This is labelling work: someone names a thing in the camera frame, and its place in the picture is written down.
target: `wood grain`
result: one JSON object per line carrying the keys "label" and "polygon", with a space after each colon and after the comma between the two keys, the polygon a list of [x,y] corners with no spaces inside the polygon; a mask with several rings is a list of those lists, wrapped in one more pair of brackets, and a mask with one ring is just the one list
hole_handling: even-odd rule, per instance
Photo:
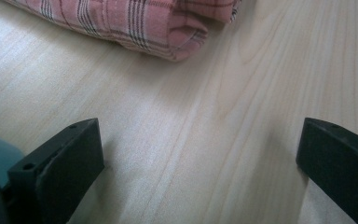
{"label": "wood grain", "polygon": [[358,133],[358,1],[245,0],[207,22],[169,63],[0,2],[0,137],[29,153],[99,119],[107,168],[70,223],[350,223],[295,156],[305,117]]}

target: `fabric fold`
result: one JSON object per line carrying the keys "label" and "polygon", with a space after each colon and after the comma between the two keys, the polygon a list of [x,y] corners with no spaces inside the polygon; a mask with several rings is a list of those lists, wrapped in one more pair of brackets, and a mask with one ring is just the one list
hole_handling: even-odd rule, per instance
{"label": "fabric fold", "polygon": [[208,29],[198,16],[235,18],[240,0],[6,0],[48,21],[171,61],[194,54]]}

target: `hole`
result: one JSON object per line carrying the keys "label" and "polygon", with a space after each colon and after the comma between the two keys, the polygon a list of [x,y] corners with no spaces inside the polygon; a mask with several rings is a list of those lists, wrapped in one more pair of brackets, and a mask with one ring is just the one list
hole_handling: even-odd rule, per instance
{"label": "hole", "polygon": [[28,163],[22,167],[22,170],[32,170],[34,168],[33,163]]}

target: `plaid cloth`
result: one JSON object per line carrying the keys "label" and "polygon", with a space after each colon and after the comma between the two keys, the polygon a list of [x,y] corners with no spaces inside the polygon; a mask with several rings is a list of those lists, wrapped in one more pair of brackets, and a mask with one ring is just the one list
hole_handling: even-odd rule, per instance
{"label": "plaid cloth", "polygon": [[60,26],[127,49],[180,61],[208,30],[198,15],[230,22],[240,0],[6,0]]}

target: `folded towel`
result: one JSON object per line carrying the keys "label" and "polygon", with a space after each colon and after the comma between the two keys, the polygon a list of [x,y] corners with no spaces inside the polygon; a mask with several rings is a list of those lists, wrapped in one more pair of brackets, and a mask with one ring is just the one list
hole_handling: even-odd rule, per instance
{"label": "folded towel", "polygon": [[180,61],[199,49],[208,30],[197,15],[235,18],[240,0],[7,0],[60,26],[127,49]]}

